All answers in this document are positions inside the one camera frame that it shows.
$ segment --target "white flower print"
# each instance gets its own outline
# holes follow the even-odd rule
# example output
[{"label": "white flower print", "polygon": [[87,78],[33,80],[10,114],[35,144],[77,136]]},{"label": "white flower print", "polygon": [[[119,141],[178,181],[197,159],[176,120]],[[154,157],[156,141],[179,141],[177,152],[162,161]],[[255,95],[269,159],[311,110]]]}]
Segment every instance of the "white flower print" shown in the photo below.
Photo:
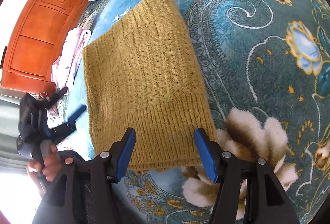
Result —
[{"label": "white flower print", "polygon": [[125,16],[130,9],[131,7],[127,8],[120,16]]},{"label": "white flower print", "polygon": [[[237,158],[250,162],[256,161],[259,157],[264,158],[274,170],[285,191],[298,179],[295,164],[284,162],[288,136],[277,119],[267,118],[262,126],[249,111],[233,108],[225,124],[226,131],[216,130],[222,150],[230,151]],[[318,155],[320,156],[318,159],[324,159],[325,155],[321,154]],[[182,186],[187,202],[199,207],[213,206],[217,199],[219,183],[213,184],[209,180],[202,165],[182,168],[182,171],[188,178]],[[247,181],[243,181],[240,186],[236,219],[244,216],[246,187]]]},{"label": "white flower print", "polygon": [[119,20],[119,16],[118,16],[119,14],[117,14],[116,16],[115,16],[115,18],[112,20],[112,22],[115,22],[115,21],[118,21]]}]

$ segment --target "mustard knit sweater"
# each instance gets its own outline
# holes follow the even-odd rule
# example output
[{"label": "mustard knit sweater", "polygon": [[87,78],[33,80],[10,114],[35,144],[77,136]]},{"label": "mustard knit sweater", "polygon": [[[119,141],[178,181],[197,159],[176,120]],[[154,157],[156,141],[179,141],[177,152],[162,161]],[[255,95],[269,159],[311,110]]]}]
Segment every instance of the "mustard knit sweater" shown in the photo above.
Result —
[{"label": "mustard knit sweater", "polygon": [[215,127],[201,70],[174,0],[143,0],[83,50],[96,154],[136,130],[128,169],[200,163],[193,134]]}]

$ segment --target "bed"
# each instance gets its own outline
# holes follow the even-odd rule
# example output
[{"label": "bed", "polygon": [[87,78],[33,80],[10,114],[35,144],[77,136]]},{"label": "bed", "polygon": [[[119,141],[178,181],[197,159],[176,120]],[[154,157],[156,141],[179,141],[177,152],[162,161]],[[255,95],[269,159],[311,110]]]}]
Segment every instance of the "bed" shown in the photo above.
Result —
[{"label": "bed", "polygon": [[[91,2],[78,25],[89,22],[92,42],[140,1]],[[281,126],[288,142],[278,176],[300,223],[308,223],[330,191],[329,5],[326,0],[175,1],[202,69],[217,131],[225,132],[224,119],[233,108],[248,112],[262,128],[269,119]],[[72,91],[61,101],[64,119],[82,104],[83,62]],[[271,148],[283,150],[275,144]],[[95,156],[88,111],[59,149],[74,149],[85,159]],[[128,171],[114,191],[138,222],[207,223],[214,197],[198,187],[209,188],[177,167],[162,173]]]}]

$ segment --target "finger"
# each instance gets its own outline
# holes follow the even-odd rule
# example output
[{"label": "finger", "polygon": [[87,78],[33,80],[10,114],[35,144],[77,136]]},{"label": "finger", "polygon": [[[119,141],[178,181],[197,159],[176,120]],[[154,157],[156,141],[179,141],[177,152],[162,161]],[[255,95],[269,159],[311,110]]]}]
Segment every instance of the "finger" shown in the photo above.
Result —
[{"label": "finger", "polygon": [[32,179],[32,181],[34,182],[34,184],[37,186],[39,193],[42,193],[43,190],[42,190],[42,187],[41,187],[41,185],[40,185],[40,182],[39,182],[39,180],[38,180],[38,178],[37,178],[37,173],[35,172],[35,171],[37,171],[37,170],[38,170],[38,171],[41,171],[41,165],[39,164],[40,169],[31,168],[31,166],[35,166],[35,165],[36,165],[36,164],[34,164],[34,162],[37,163],[37,164],[39,164],[39,163],[36,162],[36,161],[30,161],[29,164],[28,164],[27,167],[26,167],[27,174],[28,174],[29,177]]},{"label": "finger", "polygon": [[47,166],[42,170],[42,173],[46,176],[47,181],[52,182],[57,173],[62,169],[62,164],[56,164]]},{"label": "finger", "polygon": [[52,144],[51,145],[51,152],[54,154],[54,153],[57,153],[57,147],[54,145],[54,144]]},{"label": "finger", "polygon": [[27,165],[27,172],[28,174],[31,172],[40,172],[41,171],[41,164],[38,163],[37,161],[29,161]]},{"label": "finger", "polygon": [[61,163],[61,158],[57,153],[51,154],[44,159],[44,164],[46,167],[51,165],[56,165],[59,163]]}]

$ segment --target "white stripe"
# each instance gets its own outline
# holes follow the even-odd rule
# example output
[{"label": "white stripe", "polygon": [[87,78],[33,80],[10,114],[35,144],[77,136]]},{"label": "white stripe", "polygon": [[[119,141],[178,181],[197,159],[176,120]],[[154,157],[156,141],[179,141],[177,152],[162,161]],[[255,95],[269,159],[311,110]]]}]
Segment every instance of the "white stripe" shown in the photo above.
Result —
[{"label": "white stripe", "polygon": [[299,196],[302,196],[302,195],[303,195],[303,194],[299,194],[300,189],[301,189],[303,186],[305,186],[305,185],[311,184],[311,180],[312,180],[312,178],[313,178],[313,167],[314,167],[313,156],[312,156],[311,152],[310,152],[308,149],[305,150],[305,153],[307,153],[307,155],[311,158],[311,172],[310,172],[310,179],[309,179],[309,181],[306,181],[306,182],[302,183],[302,184],[299,186],[299,188],[298,188],[297,191],[296,191],[296,196],[298,196],[298,195],[299,195]]},{"label": "white stripe", "polygon": [[267,118],[269,118],[269,115],[268,115],[263,109],[261,109],[261,108],[259,108],[259,107],[253,107],[252,109],[256,109],[256,110],[261,111],[263,114],[265,114],[265,116],[266,116]]},{"label": "white stripe", "polygon": [[283,39],[282,37],[276,36],[276,35],[268,36],[263,42],[257,43],[255,46],[253,46],[251,48],[251,50],[249,52],[249,55],[247,57],[247,60],[246,60],[245,72],[246,72],[247,84],[249,85],[249,88],[250,88],[250,91],[252,93],[252,96],[253,96],[253,98],[255,99],[255,101],[257,103],[258,103],[258,97],[257,97],[257,94],[255,93],[255,90],[253,89],[253,86],[252,86],[252,84],[250,82],[250,73],[249,73],[250,61],[251,61],[251,57],[252,57],[252,54],[255,51],[255,49],[258,46],[265,45],[270,38],[278,38],[278,39],[281,39],[282,41],[285,41],[285,39]]},{"label": "white stripe", "polygon": [[230,20],[231,23],[235,24],[236,26],[242,27],[242,28],[252,29],[252,30],[259,30],[259,29],[266,28],[266,27],[268,27],[270,24],[272,24],[273,19],[274,19],[274,13],[273,13],[272,9],[270,8],[270,6],[269,6],[264,0],[260,0],[260,1],[262,1],[262,2],[268,7],[268,9],[269,9],[269,11],[270,11],[270,13],[271,13],[270,21],[269,21],[266,25],[264,25],[264,26],[260,26],[260,27],[245,26],[245,25],[241,25],[241,24],[235,22],[234,20],[232,20],[232,19],[230,18],[229,12],[231,12],[232,10],[235,10],[235,9],[239,9],[239,10],[244,11],[245,14],[246,14],[246,17],[248,17],[248,18],[253,17],[253,16],[255,15],[255,11],[256,11],[255,6],[254,6],[253,4],[251,4],[251,5],[253,6],[253,8],[254,8],[254,11],[253,11],[252,14],[250,14],[249,11],[247,11],[246,9],[244,9],[244,8],[242,8],[242,7],[233,6],[233,7],[230,7],[230,8],[226,11],[226,17]]},{"label": "white stripe", "polygon": [[180,214],[180,213],[183,213],[183,212],[187,212],[187,213],[193,213],[193,212],[195,212],[195,213],[202,213],[202,214],[211,214],[211,213],[208,213],[208,212],[199,212],[199,211],[193,211],[193,210],[178,210],[178,211],[174,211],[174,212],[171,212],[170,214],[168,214],[167,216],[166,216],[166,218],[165,218],[165,224],[168,224],[168,218],[171,216],[171,215],[173,215],[173,214]]},{"label": "white stripe", "polygon": [[320,108],[318,107],[318,103],[315,100],[315,93],[311,95],[312,99],[314,99],[316,107],[317,107],[317,113],[318,113],[318,131],[317,131],[317,137],[320,139],[320,128],[321,128],[321,113]]}]

